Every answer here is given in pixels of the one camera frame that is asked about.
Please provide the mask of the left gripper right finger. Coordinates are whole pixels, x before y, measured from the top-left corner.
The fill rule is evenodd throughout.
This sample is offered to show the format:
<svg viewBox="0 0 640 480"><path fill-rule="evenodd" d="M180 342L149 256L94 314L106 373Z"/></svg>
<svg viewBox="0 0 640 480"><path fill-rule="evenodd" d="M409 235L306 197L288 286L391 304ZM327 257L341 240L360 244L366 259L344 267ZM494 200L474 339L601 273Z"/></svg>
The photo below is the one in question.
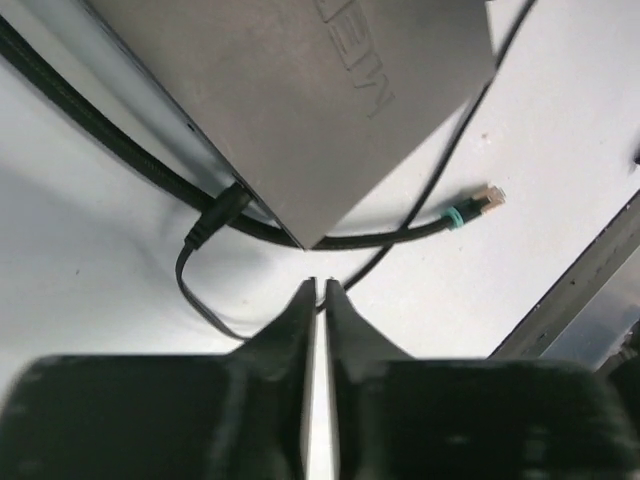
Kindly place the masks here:
<svg viewBox="0 0 640 480"><path fill-rule="evenodd" d="M326 284L339 479L635 479L639 434L616 391L544 359L425 359Z"/></svg>

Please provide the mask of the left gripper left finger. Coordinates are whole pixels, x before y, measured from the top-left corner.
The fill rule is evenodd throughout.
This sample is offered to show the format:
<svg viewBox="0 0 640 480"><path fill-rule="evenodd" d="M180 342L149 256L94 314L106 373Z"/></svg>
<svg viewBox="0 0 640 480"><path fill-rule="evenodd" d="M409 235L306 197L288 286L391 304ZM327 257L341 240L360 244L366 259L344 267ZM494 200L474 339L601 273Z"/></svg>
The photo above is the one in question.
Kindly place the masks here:
<svg viewBox="0 0 640 480"><path fill-rule="evenodd" d="M224 354L58 355L1 410L5 479L301 479L316 285Z"/></svg>

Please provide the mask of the black network switch box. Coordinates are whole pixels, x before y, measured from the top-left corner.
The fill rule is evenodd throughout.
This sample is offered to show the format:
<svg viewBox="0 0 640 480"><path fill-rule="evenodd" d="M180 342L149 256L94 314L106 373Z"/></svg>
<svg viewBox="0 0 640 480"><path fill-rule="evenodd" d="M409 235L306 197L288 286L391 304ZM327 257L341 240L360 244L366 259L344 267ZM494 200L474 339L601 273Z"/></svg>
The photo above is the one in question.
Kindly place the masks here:
<svg viewBox="0 0 640 480"><path fill-rule="evenodd" d="M483 1L89 8L304 248L496 69Z"/></svg>

